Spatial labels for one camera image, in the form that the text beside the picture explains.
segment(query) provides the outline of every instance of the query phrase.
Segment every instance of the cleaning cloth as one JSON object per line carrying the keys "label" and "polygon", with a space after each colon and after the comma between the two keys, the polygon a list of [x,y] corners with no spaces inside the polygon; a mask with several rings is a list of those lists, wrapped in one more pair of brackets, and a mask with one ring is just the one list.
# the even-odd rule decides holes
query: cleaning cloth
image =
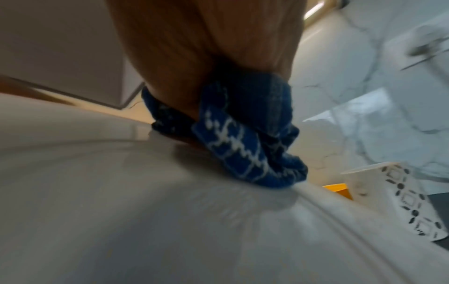
{"label": "cleaning cloth", "polygon": [[299,135],[291,124],[291,87],[271,73],[226,69],[204,86],[199,121],[155,99],[142,98],[163,134],[202,143],[236,178],[273,189],[307,177],[307,166],[287,153]]}

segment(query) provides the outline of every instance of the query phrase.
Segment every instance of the marble wall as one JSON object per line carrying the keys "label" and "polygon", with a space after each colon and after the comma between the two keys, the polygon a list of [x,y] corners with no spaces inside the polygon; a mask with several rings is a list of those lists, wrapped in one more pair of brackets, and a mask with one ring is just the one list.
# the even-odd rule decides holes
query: marble wall
{"label": "marble wall", "polygon": [[428,62],[400,70],[385,50],[448,11],[447,0],[352,0],[304,32],[290,80],[301,130],[291,151],[309,181],[406,161],[429,194],[449,192],[449,52],[434,58],[438,72]]}

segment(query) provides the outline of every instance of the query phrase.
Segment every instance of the hand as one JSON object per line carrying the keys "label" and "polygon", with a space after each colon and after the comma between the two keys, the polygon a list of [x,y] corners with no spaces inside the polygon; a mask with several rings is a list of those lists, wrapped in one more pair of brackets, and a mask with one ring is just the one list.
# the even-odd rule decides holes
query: hand
{"label": "hand", "polygon": [[220,62],[288,80],[306,0],[107,0],[126,54],[163,103],[197,119]]}

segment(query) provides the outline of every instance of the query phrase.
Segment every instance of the blue patterned rag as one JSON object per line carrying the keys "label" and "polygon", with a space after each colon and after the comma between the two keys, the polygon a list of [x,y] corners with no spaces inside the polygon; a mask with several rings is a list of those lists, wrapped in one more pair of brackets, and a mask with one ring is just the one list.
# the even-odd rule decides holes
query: blue patterned rag
{"label": "blue patterned rag", "polygon": [[229,70],[203,88],[199,121],[156,100],[142,98],[154,130],[193,138],[235,177],[280,189],[307,177],[307,166],[287,153],[299,134],[291,124],[291,87],[277,75]]}

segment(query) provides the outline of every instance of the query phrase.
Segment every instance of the yellow object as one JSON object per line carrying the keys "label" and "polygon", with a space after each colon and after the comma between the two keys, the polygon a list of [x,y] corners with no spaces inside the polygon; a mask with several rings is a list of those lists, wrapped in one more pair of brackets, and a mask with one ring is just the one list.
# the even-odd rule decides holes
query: yellow object
{"label": "yellow object", "polygon": [[328,190],[336,192],[336,193],[343,195],[344,197],[352,200],[352,196],[349,193],[348,187],[346,186],[345,183],[325,185],[324,188],[327,188]]}

